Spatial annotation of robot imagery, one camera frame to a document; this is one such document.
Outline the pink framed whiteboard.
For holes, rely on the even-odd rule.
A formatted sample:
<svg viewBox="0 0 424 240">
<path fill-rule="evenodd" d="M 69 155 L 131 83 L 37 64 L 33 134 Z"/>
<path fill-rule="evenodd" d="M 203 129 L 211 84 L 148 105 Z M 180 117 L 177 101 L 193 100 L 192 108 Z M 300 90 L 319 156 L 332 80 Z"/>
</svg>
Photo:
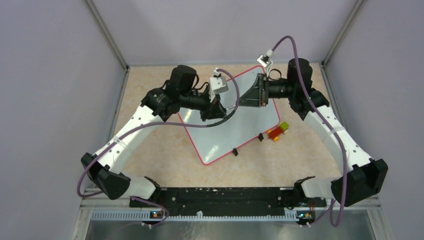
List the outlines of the pink framed whiteboard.
<svg viewBox="0 0 424 240">
<path fill-rule="evenodd" d="M 256 65 L 234 78 L 238 84 L 240 96 L 243 95 L 256 80 L 258 74 L 265 73 L 262 66 Z M 236 90 L 230 79 L 229 90 L 220 94 L 221 103 L 224 107 L 233 106 L 236 102 Z M 199 110 L 181 108 L 177 113 L 181 122 L 192 125 L 209 125 L 220 119 L 200 119 Z M 204 165 L 209 165 L 225 155 L 232 154 L 234 149 L 245 145 L 258 136 L 278 126 L 281 118 L 274 100 L 269 100 L 263 107 L 239 106 L 236 113 L 225 123 L 215 127 L 194 128 L 184 127 L 194 149 Z"/>
</svg>

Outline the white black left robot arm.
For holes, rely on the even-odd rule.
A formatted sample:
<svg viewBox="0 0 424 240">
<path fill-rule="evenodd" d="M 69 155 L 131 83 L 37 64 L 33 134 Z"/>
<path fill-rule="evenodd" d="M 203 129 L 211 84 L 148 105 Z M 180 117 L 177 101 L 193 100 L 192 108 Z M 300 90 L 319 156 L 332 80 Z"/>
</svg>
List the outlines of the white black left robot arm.
<svg viewBox="0 0 424 240">
<path fill-rule="evenodd" d="M 135 149 L 158 126 L 212 128 L 228 121 L 234 111 L 228 113 L 221 103 L 220 93 L 228 91 L 226 78 L 231 74 L 215 68 L 213 77 L 201 87 L 197 71 L 187 65 L 178 65 L 171 71 L 163 85 L 147 92 L 134 114 L 120 131 L 95 153 L 85 153 L 81 158 L 83 176 L 88 178 L 110 200 L 121 197 L 140 197 L 149 207 L 160 202 L 159 185 L 150 177 L 129 177 L 122 172 Z M 210 124 L 169 122 L 180 109 L 199 111 L 200 120 L 218 120 Z"/>
</svg>

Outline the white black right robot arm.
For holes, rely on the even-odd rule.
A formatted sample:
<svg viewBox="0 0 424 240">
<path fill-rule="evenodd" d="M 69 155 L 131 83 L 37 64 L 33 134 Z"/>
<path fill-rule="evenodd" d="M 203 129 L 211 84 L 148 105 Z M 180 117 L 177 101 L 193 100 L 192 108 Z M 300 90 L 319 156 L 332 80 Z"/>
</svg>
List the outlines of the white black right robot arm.
<svg viewBox="0 0 424 240">
<path fill-rule="evenodd" d="M 271 79 L 259 73 L 240 97 L 241 107 L 265 107 L 270 99 L 288 99 L 290 108 L 315 131 L 334 158 L 342 176 L 338 179 L 309 176 L 294 183 L 293 200 L 307 206 L 313 198 L 334 199 L 352 206 L 380 193 L 388 172 L 383 159 L 374 159 L 350 136 L 337 119 L 326 97 L 312 87 L 313 68 L 300 58 L 291 59 L 285 78 Z"/>
</svg>

